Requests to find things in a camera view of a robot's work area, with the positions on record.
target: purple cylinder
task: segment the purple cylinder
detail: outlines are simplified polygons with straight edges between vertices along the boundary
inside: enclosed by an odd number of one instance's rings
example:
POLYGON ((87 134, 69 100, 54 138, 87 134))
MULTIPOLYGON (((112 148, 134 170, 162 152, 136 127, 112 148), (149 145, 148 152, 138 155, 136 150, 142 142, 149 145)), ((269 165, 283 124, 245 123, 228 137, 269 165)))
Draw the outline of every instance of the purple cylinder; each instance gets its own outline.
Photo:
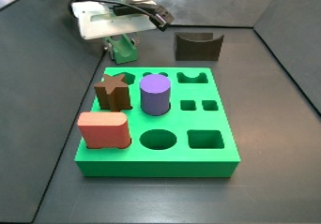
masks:
POLYGON ((149 115, 162 115, 170 109, 172 81, 161 74, 148 75, 141 83, 141 107, 149 115))

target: small square hole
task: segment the small square hole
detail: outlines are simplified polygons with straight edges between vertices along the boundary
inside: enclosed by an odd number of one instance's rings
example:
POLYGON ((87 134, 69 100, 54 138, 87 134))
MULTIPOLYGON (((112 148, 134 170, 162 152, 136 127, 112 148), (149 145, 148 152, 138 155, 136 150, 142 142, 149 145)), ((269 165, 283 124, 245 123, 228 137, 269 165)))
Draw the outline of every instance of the small square hole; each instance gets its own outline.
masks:
POLYGON ((189 146, 192 149, 224 149, 225 143, 219 130, 189 130, 189 146))
POLYGON ((217 102, 215 100, 202 101, 205 111, 219 111, 217 102))
POLYGON ((181 110, 182 111, 196 111, 196 101, 194 100, 181 100, 181 110))

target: hole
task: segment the hole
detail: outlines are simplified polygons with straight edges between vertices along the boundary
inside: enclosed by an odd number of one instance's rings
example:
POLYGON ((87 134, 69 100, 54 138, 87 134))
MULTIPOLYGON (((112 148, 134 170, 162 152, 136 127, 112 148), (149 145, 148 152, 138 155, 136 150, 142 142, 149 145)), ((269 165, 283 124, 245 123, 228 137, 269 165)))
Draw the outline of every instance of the hole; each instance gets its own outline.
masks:
POLYGON ((194 100, 181 100, 181 110, 182 111, 196 111, 196 101, 194 100))
POLYGON ((120 74, 126 74, 126 83, 128 85, 133 85, 136 83, 136 76, 133 74, 130 74, 129 72, 122 72, 120 74))
POLYGON ((189 146, 192 149, 223 149, 225 143, 219 130, 189 130, 189 146))
POLYGON ((205 111, 219 111, 217 102, 215 100, 204 100, 202 105, 205 111))
POLYGON ((144 133, 141 143, 152 150, 165 150, 176 145, 177 137, 165 129, 154 129, 144 133))
POLYGON ((153 73, 152 72, 146 72, 145 74, 144 74, 144 77, 146 77, 148 75, 152 75, 153 73))
POLYGON ((166 72, 160 72, 160 74, 169 77, 169 74, 166 72))
POLYGON ((206 73, 204 72, 194 78, 188 77, 184 72, 178 72, 177 79, 180 83, 209 83, 206 73))

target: cable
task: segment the cable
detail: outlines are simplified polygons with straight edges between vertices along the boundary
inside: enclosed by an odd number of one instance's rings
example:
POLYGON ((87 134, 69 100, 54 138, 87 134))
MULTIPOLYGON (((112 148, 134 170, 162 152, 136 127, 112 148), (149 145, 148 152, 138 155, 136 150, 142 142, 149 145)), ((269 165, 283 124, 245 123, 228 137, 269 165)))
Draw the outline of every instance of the cable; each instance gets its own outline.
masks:
POLYGON ((142 9, 132 4, 126 4, 126 3, 121 3, 121 2, 116 2, 116 1, 108 1, 108 0, 87 0, 87 1, 98 2, 98 3, 117 4, 121 6, 130 7, 133 9, 137 9, 140 12, 142 12, 144 14, 146 14, 149 17, 152 17, 154 19, 153 15, 145 9, 142 9))

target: block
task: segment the block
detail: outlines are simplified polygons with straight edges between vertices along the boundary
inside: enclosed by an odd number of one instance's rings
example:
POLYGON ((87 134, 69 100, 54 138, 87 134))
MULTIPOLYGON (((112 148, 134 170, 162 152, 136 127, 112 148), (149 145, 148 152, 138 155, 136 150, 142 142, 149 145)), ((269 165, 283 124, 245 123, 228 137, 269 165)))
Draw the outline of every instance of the block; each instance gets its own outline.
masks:
POLYGON ((83 112, 77 124, 90 149, 132 145, 129 119, 122 112, 83 112))
MULTIPOLYGON (((75 162, 85 176, 232 177, 241 161, 224 103, 209 68, 109 67, 128 73, 132 145, 126 149, 89 149, 82 140, 75 162), (160 116, 141 108, 140 83, 152 74, 170 79, 170 111, 160 116)), ((98 99, 93 112, 101 111, 98 99)))
POLYGON ((161 74, 150 74, 140 83, 141 107, 149 115, 164 115, 170 110, 172 81, 161 74))
POLYGON ((176 33, 176 60, 219 61, 224 39, 213 33, 176 33))
POLYGON ((132 109, 126 74, 117 75, 116 77, 106 74, 105 80, 94 88, 102 110, 121 112, 121 110, 132 109))

